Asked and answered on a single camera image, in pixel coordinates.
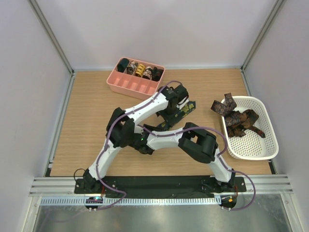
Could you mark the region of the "blue yellow floral tie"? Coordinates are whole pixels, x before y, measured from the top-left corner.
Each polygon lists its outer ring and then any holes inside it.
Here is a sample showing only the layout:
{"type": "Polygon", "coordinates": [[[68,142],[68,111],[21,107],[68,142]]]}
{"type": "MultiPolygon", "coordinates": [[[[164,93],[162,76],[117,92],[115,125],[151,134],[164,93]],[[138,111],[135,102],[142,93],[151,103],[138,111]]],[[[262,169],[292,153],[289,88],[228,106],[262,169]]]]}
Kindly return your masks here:
{"type": "Polygon", "coordinates": [[[172,113],[167,113],[166,110],[159,111],[156,114],[157,116],[161,116],[164,121],[158,124],[157,128],[159,128],[161,131],[168,131],[195,109],[196,101],[187,100],[184,104],[181,105],[181,108],[177,106],[172,113]]]}

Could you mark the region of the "pink divided organizer box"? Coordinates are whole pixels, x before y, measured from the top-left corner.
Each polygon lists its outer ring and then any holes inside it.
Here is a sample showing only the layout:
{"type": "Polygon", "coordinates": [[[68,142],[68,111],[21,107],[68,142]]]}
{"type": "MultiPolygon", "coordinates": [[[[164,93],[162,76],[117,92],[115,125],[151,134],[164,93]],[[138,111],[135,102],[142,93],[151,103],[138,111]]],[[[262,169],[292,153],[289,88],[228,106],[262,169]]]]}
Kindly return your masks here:
{"type": "Polygon", "coordinates": [[[165,67],[153,63],[149,63],[146,61],[141,61],[133,58],[127,58],[129,62],[136,61],[138,64],[143,64],[145,67],[150,66],[152,69],[158,68],[163,69],[163,74],[161,79],[156,82],[148,79],[144,79],[142,77],[137,77],[134,74],[129,75],[126,74],[126,69],[123,73],[117,71],[117,64],[113,68],[112,72],[110,73],[109,77],[106,80],[107,85],[110,89],[116,93],[124,94],[127,96],[131,96],[134,98],[145,100],[155,94],[155,92],[160,87],[163,76],[165,74],[165,67]]]}

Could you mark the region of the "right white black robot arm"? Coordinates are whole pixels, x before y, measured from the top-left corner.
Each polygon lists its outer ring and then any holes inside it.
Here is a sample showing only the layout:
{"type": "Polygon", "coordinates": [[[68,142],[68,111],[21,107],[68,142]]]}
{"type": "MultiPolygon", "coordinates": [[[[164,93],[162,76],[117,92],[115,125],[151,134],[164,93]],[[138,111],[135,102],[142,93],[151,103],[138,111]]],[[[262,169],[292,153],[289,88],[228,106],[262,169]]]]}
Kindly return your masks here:
{"type": "Polygon", "coordinates": [[[180,148],[197,162],[209,165],[219,192],[229,191],[235,185],[235,172],[221,157],[216,136],[204,127],[187,122],[177,130],[165,130],[162,127],[138,125],[140,132],[128,136],[128,145],[142,154],[151,155],[163,148],[180,148]]]}

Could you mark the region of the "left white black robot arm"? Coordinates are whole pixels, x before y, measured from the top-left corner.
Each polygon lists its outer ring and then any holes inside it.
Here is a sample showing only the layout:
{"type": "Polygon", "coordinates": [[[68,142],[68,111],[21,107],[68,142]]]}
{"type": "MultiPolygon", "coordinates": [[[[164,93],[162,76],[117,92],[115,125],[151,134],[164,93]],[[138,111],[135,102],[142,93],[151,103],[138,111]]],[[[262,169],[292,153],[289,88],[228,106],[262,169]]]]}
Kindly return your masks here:
{"type": "Polygon", "coordinates": [[[146,126],[155,131],[167,131],[181,121],[181,110],[189,101],[189,94],[183,85],[160,87],[155,94],[142,103],[125,110],[116,108],[109,120],[106,139],[94,163],[83,174],[82,188],[91,193],[102,189],[100,180],[106,175],[111,162],[118,152],[126,147],[140,145],[138,141],[144,129],[140,123],[151,115],[161,116],[163,123],[156,127],[146,126]]]}

